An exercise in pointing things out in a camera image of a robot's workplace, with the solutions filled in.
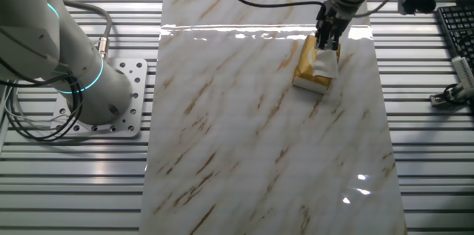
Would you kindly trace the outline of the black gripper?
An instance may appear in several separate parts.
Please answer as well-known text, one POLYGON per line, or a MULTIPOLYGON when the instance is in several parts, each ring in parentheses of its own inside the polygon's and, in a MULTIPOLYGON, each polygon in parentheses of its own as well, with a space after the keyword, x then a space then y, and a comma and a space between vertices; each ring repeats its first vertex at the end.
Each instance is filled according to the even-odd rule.
POLYGON ((328 3, 324 3, 316 16, 316 21, 315 48, 324 50, 327 44, 331 50, 337 51, 340 46, 340 36, 350 20, 337 16, 337 11, 328 3))

